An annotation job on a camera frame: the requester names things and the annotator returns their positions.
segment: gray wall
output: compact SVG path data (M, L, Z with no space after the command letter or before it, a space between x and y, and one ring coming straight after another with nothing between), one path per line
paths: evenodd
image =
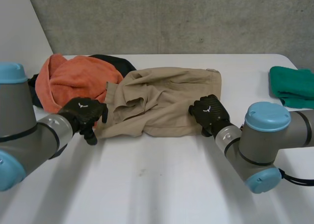
M277 53L314 66L314 0L31 0L55 53Z

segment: orange towel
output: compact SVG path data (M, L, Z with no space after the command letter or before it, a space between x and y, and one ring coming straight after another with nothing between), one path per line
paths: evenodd
M115 67L103 60L87 56L67 60L61 54L54 54L40 70L35 90L44 110L57 113L75 97L103 103L106 83L118 84L122 79Z

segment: white table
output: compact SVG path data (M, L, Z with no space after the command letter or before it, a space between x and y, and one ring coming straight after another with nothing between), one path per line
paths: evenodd
M269 96L268 71L295 68L281 55L130 55L137 69L214 68L221 102L240 126ZM37 109L37 118L45 114ZM313 178L314 149L280 151L276 165ZM314 188L282 181L252 194L212 138L119 137L88 146L75 135L65 152L0 194L1 224L310 224Z

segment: blue joint cap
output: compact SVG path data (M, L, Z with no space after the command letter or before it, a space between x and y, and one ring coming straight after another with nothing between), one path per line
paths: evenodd
M281 173L278 168L268 168L250 176L245 185L255 194L270 191L281 181Z
M23 181L26 172L10 154L0 150L0 191L6 191Z
M0 62L0 84L16 84L27 81L20 63Z
M277 132L285 129L290 122L289 111L270 102L252 104L245 115L246 125L260 132Z

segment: khaki cloth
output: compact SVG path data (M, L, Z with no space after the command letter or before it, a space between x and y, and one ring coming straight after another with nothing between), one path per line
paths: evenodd
M107 83L106 124L99 120L95 135L181 137L201 133L188 107L202 96L220 98L221 76L213 69L150 68L132 71L119 83Z

